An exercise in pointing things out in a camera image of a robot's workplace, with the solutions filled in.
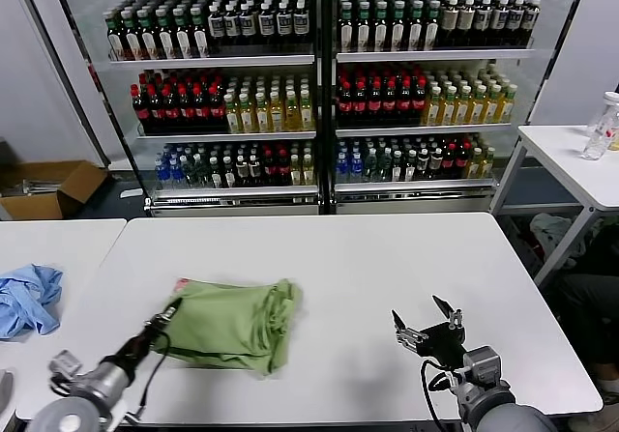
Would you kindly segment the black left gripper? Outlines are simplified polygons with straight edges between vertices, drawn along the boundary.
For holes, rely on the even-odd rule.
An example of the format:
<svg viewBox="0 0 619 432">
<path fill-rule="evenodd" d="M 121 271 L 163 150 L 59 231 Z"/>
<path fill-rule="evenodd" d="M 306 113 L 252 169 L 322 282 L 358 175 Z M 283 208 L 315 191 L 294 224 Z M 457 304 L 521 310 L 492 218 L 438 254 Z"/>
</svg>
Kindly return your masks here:
<svg viewBox="0 0 619 432">
<path fill-rule="evenodd" d="M 166 307 L 163 313 L 156 314 L 145 324 L 143 336 L 148 343 L 154 343 L 164 332 L 169 324 L 169 320 L 173 318 L 180 308 L 182 301 L 182 298 L 176 298 Z"/>
</svg>

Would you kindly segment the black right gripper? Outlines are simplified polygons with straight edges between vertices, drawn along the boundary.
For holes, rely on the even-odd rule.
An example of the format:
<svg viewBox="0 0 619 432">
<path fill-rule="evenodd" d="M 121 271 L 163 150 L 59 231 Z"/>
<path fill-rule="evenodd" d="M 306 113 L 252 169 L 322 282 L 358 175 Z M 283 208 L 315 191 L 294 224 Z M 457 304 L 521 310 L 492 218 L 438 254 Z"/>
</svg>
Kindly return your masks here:
<svg viewBox="0 0 619 432">
<path fill-rule="evenodd" d="M 447 301 L 435 295 L 432 299 L 449 324 L 416 331 L 407 328 L 399 315 L 392 310 L 397 341 L 421 358 L 434 358 L 439 364 L 463 364 L 465 329 L 456 327 L 460 325 L 460 310 L 453 309 Z"/>
</svg>

